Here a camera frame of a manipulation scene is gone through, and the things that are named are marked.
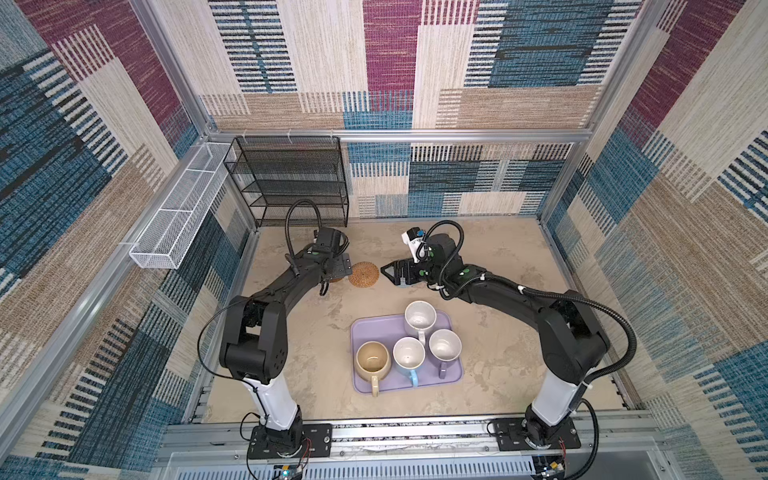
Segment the rattan woven round coaster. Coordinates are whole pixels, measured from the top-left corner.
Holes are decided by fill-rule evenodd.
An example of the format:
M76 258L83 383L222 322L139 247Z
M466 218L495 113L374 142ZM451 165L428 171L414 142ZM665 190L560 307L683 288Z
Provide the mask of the rattan woven round coaster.
M380 276L379 268L371 262L358 262L352 266L349 282L356 288L370 288Z

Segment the white speckled mug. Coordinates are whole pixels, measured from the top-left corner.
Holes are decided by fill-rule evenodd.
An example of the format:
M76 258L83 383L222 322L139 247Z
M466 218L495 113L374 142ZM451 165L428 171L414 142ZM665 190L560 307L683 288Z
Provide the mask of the white speckled mug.
M404 313L405 332L425 345L437 323L436 309L426 301L411 302Z

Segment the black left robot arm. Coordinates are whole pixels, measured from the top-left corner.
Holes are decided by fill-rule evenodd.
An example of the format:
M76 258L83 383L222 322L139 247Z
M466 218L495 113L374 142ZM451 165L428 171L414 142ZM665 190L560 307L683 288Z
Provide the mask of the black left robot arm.
M313 241L296 250L290 226L292 214L300 206L314 211L317 229ZM219 364L229 371L225 378L245 385L255 395L267 435L289 443L299 440L302 419L283 375L289 353L288 315L311 290L319 288L326 295L330 283L348 276L351 266L346 254L348 237L324 225L319 207L308 198L289 207L284 234L288 248L285 272L262 290L234 298L214 316L225 315L219 347Z

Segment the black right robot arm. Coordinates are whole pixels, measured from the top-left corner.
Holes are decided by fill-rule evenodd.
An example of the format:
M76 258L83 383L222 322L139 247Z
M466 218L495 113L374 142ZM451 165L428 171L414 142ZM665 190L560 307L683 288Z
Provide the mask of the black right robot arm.
M445 301L460 299L498 310L537 332L547 373L525 411L524 428L527 443L544 449L582 403L588 387L633 360L636 333L614 309L575 290L555 293L535 289L465 262L460 255L464 241L439 232L441 225L437 222L428 230L407 230L402 239L409 247L409 258L392 261L380 271L396 286L423 282ZM598 313L613 319L627 338L625 353L607 366L601 362L610 340Z

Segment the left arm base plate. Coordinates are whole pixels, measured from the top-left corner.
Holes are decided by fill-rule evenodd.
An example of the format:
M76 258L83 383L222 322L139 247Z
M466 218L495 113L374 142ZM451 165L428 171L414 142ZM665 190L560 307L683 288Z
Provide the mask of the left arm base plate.
M283 431L258 425L252 431L246 456L248 460L299 459L309 451L310 459L326 458L330 456L332 439L330 423L304 424L301 430Z

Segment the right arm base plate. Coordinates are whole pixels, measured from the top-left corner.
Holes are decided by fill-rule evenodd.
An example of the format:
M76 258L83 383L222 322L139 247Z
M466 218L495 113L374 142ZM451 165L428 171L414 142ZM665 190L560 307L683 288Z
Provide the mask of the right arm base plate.
M523 417L498 418L486 424L500 451L579 449L582 446L573 421L566 418L555 426Z

